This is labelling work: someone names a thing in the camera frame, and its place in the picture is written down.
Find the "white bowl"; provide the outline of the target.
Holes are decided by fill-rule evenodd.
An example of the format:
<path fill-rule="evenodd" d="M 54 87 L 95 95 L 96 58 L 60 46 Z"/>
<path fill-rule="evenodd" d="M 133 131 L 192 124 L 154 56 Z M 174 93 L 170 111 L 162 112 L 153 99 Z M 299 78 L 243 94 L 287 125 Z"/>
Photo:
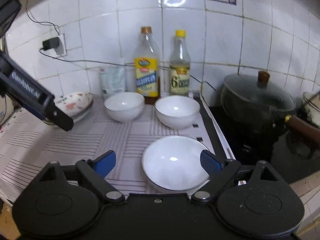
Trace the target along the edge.
<path fill-rule="evenodd" d="M 142 113 L 144 106 L 144 96 L 136 92 L 117 93 L 104 101 L 108 115 L 121 123 L 137 118 Z"/>
<path fill-rule="evenodd" d="M 187 96 L 170 95 L 155 102 L 156 115 L 165 126 L 179 130 L 190 127 L 200 112 L 200 104 Z"/>
<path fill-rule="evenodd" d="M 162 191 L 190 191 L 209 178 L 200 162 L 201 152 L 207 149 L 190 137 L 162 137 L 144 150 L 142 169 L 147 179 Z"/>

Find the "pink rabbit carrot plate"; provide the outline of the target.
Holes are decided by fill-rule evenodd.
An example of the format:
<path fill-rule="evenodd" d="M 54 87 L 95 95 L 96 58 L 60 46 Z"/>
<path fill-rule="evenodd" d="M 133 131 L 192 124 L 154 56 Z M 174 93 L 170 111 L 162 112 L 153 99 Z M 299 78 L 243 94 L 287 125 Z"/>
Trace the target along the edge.
<path fill-rule="evenodd" d="M 72 92 L 55 98 L 54 102 L 56 107 L 63 111 L 63 113 L 73 117 L 87 111 L 91 107 L 93 96 L 90 92 Z"/>

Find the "black power adapter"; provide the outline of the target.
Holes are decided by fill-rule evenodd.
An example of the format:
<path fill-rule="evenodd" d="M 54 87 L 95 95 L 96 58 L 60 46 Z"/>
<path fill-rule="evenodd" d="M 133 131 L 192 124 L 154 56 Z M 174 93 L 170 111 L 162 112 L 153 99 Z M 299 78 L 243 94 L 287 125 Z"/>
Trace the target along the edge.
<path fill-rule="evenodd" d="M 60 46 L 60 38 L 59 37 L 52 37 L 47 40 L 42 41 L 42 49 L 44 51 L 50 49 L 57 49 Z"/>

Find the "striped table mat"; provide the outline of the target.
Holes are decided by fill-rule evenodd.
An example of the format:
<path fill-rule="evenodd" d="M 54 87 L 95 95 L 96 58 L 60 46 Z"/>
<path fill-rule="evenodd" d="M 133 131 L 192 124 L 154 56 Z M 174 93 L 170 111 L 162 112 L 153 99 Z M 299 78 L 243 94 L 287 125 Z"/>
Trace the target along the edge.
<path fill-rule="evenodd" d="M 191 137 L 214 153 L 233 158 L 204 98 L 198 97 L 197 101 L 200 113 L 183 130 L 164 126 L 150 105 L 144 107 L 136 120 L 120 123 L 110 118 L 102 100 L 95 99 L 85 117 L 69 132 L 18 109 L 1 127 L 1 199 L 12 205 L 49 161 L 73 165 L 81 159 L 95 159 L 109 150 L 116 153 L 116 166 L 106 178 L 111 185 L 124 195 L 162 193 L 144 175 L 141 157 L 150 143 L 170 135 Z"/>

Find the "black cooking pot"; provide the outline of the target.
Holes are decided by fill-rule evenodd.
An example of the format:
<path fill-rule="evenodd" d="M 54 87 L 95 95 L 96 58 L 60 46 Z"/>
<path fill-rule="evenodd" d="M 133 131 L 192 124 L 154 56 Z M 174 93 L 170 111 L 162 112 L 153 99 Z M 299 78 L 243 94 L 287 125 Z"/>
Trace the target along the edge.
<path fill-rule="evenodd" d="M 296 116 L 296 103 L 283 88 L 270 81 L 270 74 L 232 74 L 225 77 L 221 93 L 225 112 L 255 127 L 293 128 L 319 144 L 319 129 Z"/>

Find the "white salt bag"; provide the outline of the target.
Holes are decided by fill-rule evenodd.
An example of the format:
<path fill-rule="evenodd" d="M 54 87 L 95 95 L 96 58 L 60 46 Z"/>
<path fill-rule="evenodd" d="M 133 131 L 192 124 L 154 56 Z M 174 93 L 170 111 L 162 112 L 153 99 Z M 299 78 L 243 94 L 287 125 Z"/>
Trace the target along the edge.
<path fill-rule="evenodd" d="M 124 67 L 100 68 L 99 77 L 104 99 L 126 91 L 126 71 Z"/>

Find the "clear vinegar bottle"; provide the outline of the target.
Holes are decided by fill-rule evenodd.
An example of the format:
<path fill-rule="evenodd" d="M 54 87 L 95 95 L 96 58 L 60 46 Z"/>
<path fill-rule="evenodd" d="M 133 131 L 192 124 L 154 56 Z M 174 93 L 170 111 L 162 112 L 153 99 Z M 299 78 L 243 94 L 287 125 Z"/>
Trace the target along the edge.
<path fill-rule="evenodd" d="M 190 56 L 185 41 L 185 30 L 176 30 L 174 49 L 170 57 L 170 94 L 189 95 Z"/>

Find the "enamel pot with rim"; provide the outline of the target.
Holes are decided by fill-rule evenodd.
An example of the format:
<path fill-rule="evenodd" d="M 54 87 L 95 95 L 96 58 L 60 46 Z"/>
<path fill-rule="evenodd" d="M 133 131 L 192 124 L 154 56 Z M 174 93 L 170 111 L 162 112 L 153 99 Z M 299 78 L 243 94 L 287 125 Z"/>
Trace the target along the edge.
<path fill-rule="evenodd" d="M 304 92 L 302 97 L 302 109 L 308 122 L 319 128 L 319 93 L 311 94 Z"/>

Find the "yellow label oil bottle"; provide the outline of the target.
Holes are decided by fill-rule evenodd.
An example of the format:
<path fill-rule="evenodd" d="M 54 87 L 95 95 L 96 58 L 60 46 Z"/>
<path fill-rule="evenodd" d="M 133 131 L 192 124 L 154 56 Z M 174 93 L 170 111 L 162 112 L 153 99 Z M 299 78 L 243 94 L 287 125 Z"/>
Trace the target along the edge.
<path fill-rule="evenodd" d="M 159 48 L 152 37 L 150 26 L 141 27 L 139 44 L 133 54 L 136 89 L 147 105 L 160 98 Z"/>

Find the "white wall socket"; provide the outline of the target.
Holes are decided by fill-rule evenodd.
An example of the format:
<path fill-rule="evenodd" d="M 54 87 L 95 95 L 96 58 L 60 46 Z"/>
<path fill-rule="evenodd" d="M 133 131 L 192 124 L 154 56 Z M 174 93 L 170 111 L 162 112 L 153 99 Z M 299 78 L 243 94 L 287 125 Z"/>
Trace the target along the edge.
<path fill-rule="evenodd" d="M 57 35 L 56 37 L 53 37 L 54 39 L 54 45 L 57 44 L 56 47 L 54 47 L 54 51 L 59 57 L 64 57 L 67 55 L 67 49 L 66 49 L 66 40 L 65 40 L 65 34 L 61 33 L 60 35 Z"/>

